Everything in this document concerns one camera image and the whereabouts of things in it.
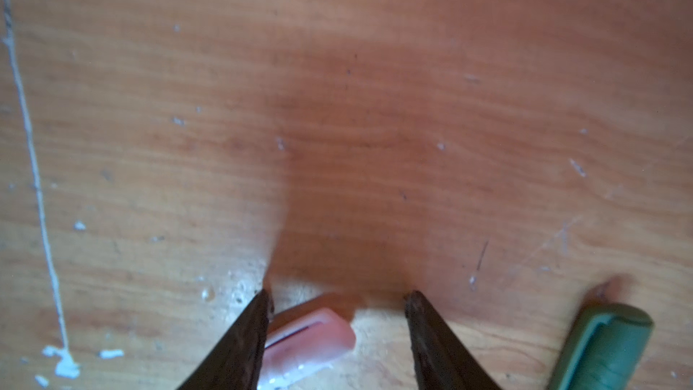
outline pink highlighter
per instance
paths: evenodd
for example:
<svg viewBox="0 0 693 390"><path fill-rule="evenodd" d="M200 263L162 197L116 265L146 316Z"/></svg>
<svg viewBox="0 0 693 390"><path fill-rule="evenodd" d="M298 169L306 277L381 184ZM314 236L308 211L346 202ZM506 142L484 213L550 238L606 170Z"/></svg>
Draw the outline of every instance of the pink highlighter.
<svg viewBox="0 0 693 390"><path fill-rule="evenodd" d="M321 308L268 334L258 390L282 389L354 349L351 325Z"/></svg>

